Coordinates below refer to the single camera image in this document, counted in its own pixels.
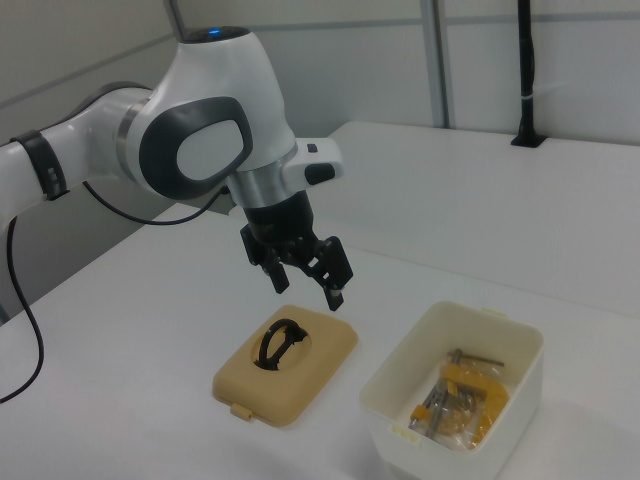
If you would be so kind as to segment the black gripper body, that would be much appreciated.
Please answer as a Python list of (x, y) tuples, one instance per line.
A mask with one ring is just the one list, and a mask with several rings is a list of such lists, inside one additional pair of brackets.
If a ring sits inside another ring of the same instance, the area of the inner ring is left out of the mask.
[(244, 214), (248, 223), (243, 228), (243, 243), (248, 252), (289, 246), (313, 251), (317, 236), (306, 192), (297, 192), (271, 206), (245, 208)]

